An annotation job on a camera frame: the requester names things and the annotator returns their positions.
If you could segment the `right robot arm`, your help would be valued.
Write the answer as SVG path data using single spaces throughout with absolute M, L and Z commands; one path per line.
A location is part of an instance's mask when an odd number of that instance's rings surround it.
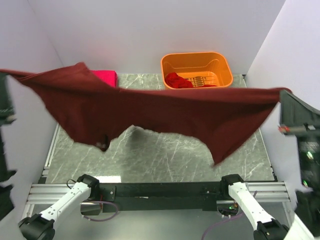
M 320 238 L 320 112 L 294 94 L 280 92 L 279 131 L 297 140 L 301 183 L 310 192 L 295 192 L 297 204 L 290 227 L 280 224 L 252 196 L 238 174 L 223 176 L 219 193 L 233 199 L 246 215 L 256 240 L 318 240 Z

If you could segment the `dark maroon t-shirt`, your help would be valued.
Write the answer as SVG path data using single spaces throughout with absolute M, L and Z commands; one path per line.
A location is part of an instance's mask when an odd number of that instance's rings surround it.
M 5 70 L 32 89 L 69 137 L 105 152 L 130 126 L 194 137 L 220 164 L 263 124 L 280 88 L 111 87 L 80 62 L 41 73 Z

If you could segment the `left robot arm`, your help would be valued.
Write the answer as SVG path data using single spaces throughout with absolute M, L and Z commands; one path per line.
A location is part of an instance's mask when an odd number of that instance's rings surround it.
M 15 121 L 15 111 L 7 88 L 5 73 L 0 73 L 0 128 Z M 0 183 L 8 181 L 16 170 L 8 170 L 4 142 L 0 130 Z M 0 239 L 53 240 L 60 224 L 83 201 L 94 201 L 100 195 L 98 179 L 84 174 L 55 204 L 39 214 L 26 217 L 18 223 L 11 200 L 12 185 L 0 185 Z

